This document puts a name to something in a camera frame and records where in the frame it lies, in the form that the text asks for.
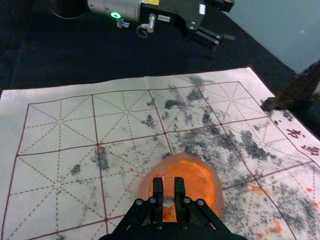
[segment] black floor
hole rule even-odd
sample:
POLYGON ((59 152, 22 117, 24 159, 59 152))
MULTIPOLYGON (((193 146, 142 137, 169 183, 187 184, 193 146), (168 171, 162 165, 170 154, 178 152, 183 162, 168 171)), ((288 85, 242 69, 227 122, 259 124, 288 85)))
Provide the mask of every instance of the black floor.
MULTIPOLYGON (((200 73, 251 66, 277 94, 295 73, 223 13, 209 10, 203 26, 236 41, 215 52, 185 41, 176 28, 157 25, 147 39, 118 30, 112 19, 86 13, 65 20, 38 0, 31 16, 16 23, 0 3, 0 89, 43 88, 119 78, 200 73)), ((320 104, 294 111, 320 136, 320 104)))

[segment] bolt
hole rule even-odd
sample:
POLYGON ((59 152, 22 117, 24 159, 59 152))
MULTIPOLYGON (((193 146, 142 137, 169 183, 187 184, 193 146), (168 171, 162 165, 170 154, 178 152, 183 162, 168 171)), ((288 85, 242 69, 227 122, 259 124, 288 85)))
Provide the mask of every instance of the bolt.
POLYGON ((154 204, 154 203, 156 202, 156 199, 155 199, 154 197, 151 197, 151 198, 149 199, 149 202, 152 203, 152 204, 154 204))
POLYGON ((137 205, 141 205, 143 203, 142 199, 138 198, 137 200, 135 200, 134 202, 137 205))
POLYGON ((205 201, 203 201, 202 199, 198 199, 198 200, 196 201, 196 203, 199 204, 199 205, 204 205, 204 204, 205 204, 205 201))
POLYGON ((190 203, 190 198, 189 197, 185 197, 184 199, 183 199, 183 201, 186 203, 186 204, 188 204, 188 203, 190 203))
POLYGON ((187 229, 188 229, 188 224, 182 223, 181 228, 182 228, 183 230, 187 230, 187 229))

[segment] gray wall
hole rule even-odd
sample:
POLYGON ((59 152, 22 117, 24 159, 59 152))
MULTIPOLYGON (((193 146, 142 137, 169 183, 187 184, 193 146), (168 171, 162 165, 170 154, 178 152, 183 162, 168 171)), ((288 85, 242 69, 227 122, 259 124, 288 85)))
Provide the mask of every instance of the gray wall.
POLYGON ((227 15, 296 73, 320 59, 320 0, 235 0, 227 15))

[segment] chinese character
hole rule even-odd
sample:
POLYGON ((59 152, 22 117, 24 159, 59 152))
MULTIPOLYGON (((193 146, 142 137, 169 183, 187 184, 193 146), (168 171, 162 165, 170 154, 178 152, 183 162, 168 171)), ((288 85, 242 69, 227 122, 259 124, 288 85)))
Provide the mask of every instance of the chinese character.
POLYGON ((311 146, 304 145, 301 148, 303 148, 304 150, 307 150, 309 153, 311 153, 311 155, 319 156, 320 149, 315 146, 311 147, 311 146))
POLYGON ((302 137, 305 137, 305 135, 301 134, 301 131, 297 131, 297 130, 294 130, 294 129, 292 129, 292 130, 287 129, 287 131, 289 131, 288 135, 291 135, 295 139, 298 138, 298 135, 301 135, 302 137))

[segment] black cylinder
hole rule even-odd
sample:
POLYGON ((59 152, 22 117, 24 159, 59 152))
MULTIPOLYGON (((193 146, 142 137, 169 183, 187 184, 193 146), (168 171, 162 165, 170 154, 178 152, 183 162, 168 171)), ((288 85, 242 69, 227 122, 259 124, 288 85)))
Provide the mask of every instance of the black cylinder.
POLYGON ((74 19, 86 11, 86 0, 51 0, 54 14, 64 19, 74 19))

